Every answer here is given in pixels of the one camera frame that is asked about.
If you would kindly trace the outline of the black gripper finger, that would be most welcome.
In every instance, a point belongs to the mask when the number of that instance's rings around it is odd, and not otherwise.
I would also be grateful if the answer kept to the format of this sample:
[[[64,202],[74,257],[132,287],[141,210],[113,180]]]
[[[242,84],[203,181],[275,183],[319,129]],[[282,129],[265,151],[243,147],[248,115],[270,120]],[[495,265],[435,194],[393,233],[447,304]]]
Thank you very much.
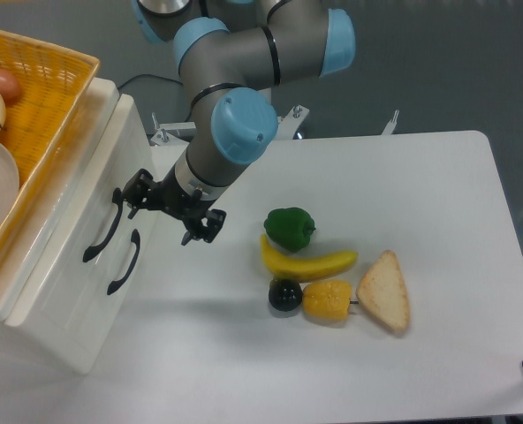
[[[182,222],[186,233],[181,240],[181,245],[186,246],[193,240],[212,243],[224,227],[226,217],[227,213],[221,209],[207,210],[201,217],[184,217]]]
[[[120,209],[126,203],[130,209],[127,217],[133,219],[140,210],[158,210],[158,200],[155,197],[157,187],[153,175],[141,168],[128,180],[123,189],[117,187],[113,191],[112,202]]]

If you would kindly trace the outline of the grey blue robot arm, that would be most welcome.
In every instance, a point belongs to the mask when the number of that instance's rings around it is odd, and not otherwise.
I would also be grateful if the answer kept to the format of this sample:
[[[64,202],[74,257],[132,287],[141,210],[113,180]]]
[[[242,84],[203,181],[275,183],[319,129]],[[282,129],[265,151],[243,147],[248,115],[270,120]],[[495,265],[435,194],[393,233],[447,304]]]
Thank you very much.
[[[320,1],[135,1],[133,12],[150,42],[172,44],[196,132],[163,180],[139,170],[123,199],[181,221],[184,241],[211,242],[226,217],[216,201],[277,135],[264,91],[348,68],[352,20]]]

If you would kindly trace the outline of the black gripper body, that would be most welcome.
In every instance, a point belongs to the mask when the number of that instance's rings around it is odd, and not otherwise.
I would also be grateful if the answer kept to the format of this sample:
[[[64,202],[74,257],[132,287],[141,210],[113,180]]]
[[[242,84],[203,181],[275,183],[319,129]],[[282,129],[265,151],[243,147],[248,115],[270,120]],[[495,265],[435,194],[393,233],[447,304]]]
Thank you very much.
[[[183,220],[184,218],[203,218],[214,201],[206,201],[188,194],[179,185],[174,174],[167,174],[153,190],[153,199],[162,212]]]

